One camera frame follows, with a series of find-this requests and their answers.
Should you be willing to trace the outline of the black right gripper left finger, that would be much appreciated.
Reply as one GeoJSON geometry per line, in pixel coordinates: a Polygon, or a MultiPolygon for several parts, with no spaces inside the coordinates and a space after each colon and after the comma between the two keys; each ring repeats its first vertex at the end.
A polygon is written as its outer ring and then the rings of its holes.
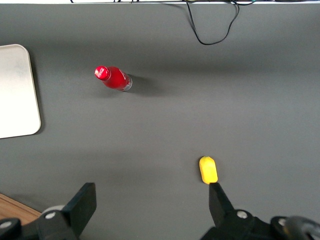
{"type": "Polygon", "coordinates": [[[46,209],[37,219],[40,240],[78,240],[97,208],[96,185],[85,183],[66,205],[46,209]]]}

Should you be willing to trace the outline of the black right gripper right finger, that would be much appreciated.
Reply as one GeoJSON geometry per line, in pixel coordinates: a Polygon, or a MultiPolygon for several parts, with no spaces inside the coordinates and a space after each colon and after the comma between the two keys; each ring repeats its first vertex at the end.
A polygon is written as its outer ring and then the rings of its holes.
{"type": "Polygon", "coordinates": [[[209,211],[214,222],[203,240],[269,240],[270,225],[246,210],[235,209],[219,183],[209,185],[209,211]]]}

